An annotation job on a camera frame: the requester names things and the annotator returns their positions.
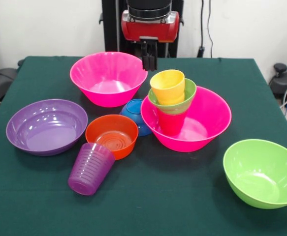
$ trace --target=white wall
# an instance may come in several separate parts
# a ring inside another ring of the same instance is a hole
[[[205,0],[204,46],[209,56]],[[178,55],[195,57],[201,0],[185,0]],[[100,0],[0,0],[0,68],[28,55],[83,56],[104,50]],[[212,0],[213,56],[255,58],[264,77],[287,64],[287,0]]]
[[[99,0],[0,0],[0,68],[29,55],[105,50]]]
[[[207,33],[209,4],[205,0],[204,46],[209,56]],[[181,28],[180,57],[195,56],[200,45],[201,0],[186,0],[185,26]],[[213,57],[254,58],[266,80],[273,64],[287,64],[287,0],[212,0],[210,35]]]

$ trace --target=orange bowl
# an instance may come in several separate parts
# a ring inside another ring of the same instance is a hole
[[[136,123],[121,115],[106,115],[93,120],[86,128],[85,137],[88,143],[105,146],[120,160],[128,156],[138,138],[139,129]]]

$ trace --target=green tablecloth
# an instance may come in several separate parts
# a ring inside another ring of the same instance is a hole
[[[93,105],[70,81],[75,57],[28,57],[0,106],[0,236],[252,236],[286,235],[287,207],[261,210],[243,203],[224,176],[222,159],[234,142],[259,138],[287,147],[287,122],[252,59],[160,59],[230,105],[230,127],[203,149],[171,151],[153,134],[115,163],[94,196],[81,196],[67,178],[85,138],[69,151],[36,157],[16,149],[5,127],[38,100],[81,104],[89,121],[121,107]],[[136,97],[143,98],[147,81]]]

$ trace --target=green bowl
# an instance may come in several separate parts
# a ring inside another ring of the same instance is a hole
[[[287,149],[279,144],[248,139],[230,146],[223,167],[235,194],[261,209],[287,206]]]
[[[196,90],[197,86],[194,81],[185,78],[185,100],[183,102],[170,106],[160,105],[152,89],[149,91],[149,100],[151,103],[153,103],[153,105],[155,105],[164,113],[172,115],[180,114],[190,107],[191,102],[196,94]]]

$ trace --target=large pink bowl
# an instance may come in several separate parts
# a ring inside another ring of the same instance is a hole
[[[162,133],[157,108],[146,97],[141,106],[144,122],[157,139],[174,151],[196,151],[222,134],[230,125],[231,109],[216,93],[198,86],[197,93],[188,110],[181,132],[175,136]]]
[[[129,102],[147,75],[139,58],[119,52],[86,56],[70,70],[72,82],[102,107],[118,107]]]

